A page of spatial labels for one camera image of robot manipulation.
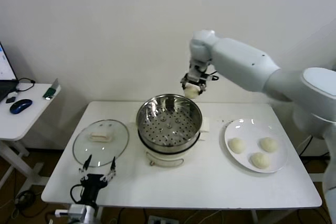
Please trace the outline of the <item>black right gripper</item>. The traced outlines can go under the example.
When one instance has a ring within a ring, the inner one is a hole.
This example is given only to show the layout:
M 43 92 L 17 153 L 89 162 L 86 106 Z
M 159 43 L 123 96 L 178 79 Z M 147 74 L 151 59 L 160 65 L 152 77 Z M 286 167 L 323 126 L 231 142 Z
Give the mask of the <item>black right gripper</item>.
M 201 73 L 200 76 L 192 76 L 189 73 L 187 73 L 180 81 L 182 85 L 182 89 L 186 88 L 186 85 L 188 83 L 191 83 L 195 86 L 199 86 L 199 92 L 198 94 L 201 95 L 203 92 L 206 91 L 207 88 L 207 81 L 209 80 L 210 75 L 206 73 Z

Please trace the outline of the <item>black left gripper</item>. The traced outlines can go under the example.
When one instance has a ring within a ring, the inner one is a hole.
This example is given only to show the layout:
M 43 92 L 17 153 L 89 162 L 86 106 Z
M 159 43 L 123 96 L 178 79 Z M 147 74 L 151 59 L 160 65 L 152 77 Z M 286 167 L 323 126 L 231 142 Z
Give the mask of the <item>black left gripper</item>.
M 110 170 L 103 176 L 102 174 L 88 174 L 88 168 L 92 155 L 84 162 L 82 168 L 79 168 L 81 186 L 83 193 L 80 196 L 79 203 L 82 205 L 95 205 L 99 191 L 107 187 L 108 182 L 116 175 L 116 157 L 113 158 Z

